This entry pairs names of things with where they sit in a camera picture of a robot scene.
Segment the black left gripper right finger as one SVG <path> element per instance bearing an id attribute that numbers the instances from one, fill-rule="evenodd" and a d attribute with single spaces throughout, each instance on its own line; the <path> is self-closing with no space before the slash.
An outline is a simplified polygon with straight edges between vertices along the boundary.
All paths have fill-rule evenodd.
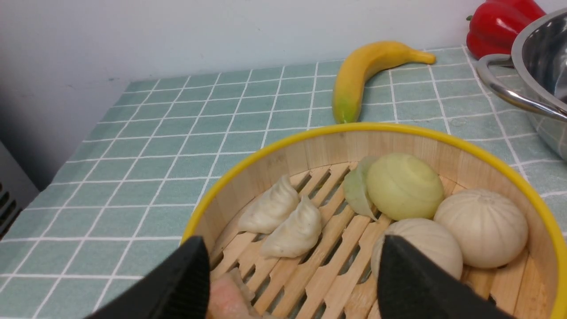
<path id="1" fill-rule="evenodd" d="M 377 277 L 383 319 L 510 319 L 409 241 L 387 235 Z"/>

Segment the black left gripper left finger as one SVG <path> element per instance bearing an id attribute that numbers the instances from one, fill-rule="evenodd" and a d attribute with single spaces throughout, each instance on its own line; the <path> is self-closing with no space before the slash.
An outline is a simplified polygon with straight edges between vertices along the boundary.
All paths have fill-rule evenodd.
<path id="1" fill-rule="evenodd" d="M 89 319 L 204 319 L 210 260 L 202 236 L 191 236 L 168 258 Z"/>

